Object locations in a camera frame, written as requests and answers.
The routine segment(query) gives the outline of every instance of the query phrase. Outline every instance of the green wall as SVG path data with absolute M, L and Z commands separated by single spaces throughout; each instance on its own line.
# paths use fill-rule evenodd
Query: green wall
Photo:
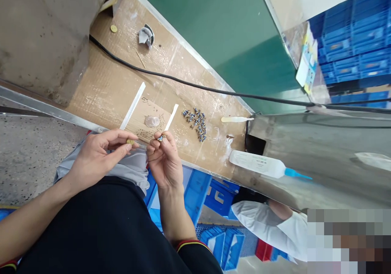
M 236 91 L 285 97 L 298 89 L 264 0 L 149 0 L 190 45 Z M 244 100 L 263 113 L 283 105 Z

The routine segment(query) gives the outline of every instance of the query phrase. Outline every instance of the person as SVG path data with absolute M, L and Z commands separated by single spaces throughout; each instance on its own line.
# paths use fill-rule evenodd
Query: person
M 290 261 L 307 262 L 306 214 L 244 187 L 235 195 L 231 209 L 244 227 L 287 253 Z
M 119 129 L 88 135 L 57 169 L 52 187 L 0 222 L 0 270 L 222 273 L 185 209 L 172 134 L 155 133 L 146 152 L 128 139 L 138 138 Z M 146 162 L 158 185 L 164 235 L 143 201 Z

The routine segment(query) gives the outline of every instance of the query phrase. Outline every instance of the gray floor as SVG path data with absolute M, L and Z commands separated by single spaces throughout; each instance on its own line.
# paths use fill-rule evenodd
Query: gray floor
M 1 106 L 21 106 L 0 98 Z M 0 115 L 0 204 L 21 206 L 52 185 L 61 160 L 87 130 L 55 118 Z M 200 223 L 240 225 L 203 207 Z

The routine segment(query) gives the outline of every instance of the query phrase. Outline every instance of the hand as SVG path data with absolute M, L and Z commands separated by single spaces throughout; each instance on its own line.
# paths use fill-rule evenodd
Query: hand
M 70 181 L 75 193 L 101 180 L 137 143 L 127 144 L 126 140 L 138 137 L 128 131 L 113 129 L 101 134 L 87 136 L 69 173 L 64 177 Z M 115 150 L 108 154 L 106 150 Z
M 163 141 L 157 139 L 165 135 Z M 156 132 L 147 146 L 148 164 L 159 189 L 184 192 L 183 169 L 174 137 L 169 131 Z

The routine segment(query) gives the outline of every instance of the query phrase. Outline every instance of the forearm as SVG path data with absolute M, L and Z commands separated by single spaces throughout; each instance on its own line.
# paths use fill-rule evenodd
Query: forearm
M 197 239 L 194 224 L 186 211 L 183 189 L 159 189 L 160 219 L 165 237 L 175 245 Z
M 0 222 L 0 265 L 23 255 L 75 195 L 67 177 Z
M 281 204 L 275 200 L 269 199 L 269 207 L 281 219 L 287 220 L 292 217 L 293 211 L 287 205 Z

